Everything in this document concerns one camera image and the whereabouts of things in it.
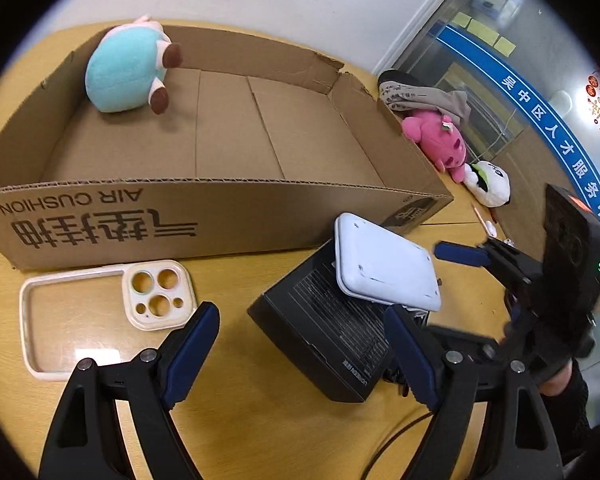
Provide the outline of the right hand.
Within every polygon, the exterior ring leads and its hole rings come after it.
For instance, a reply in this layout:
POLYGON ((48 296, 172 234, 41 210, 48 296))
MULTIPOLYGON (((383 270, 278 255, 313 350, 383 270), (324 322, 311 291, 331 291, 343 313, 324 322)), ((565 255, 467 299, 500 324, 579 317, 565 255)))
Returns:
POLYGON ((539 393, 543 396, 558 396, 567 388, 572 375, 572 361, 566 365, 542 385, 539 385, 539 393))

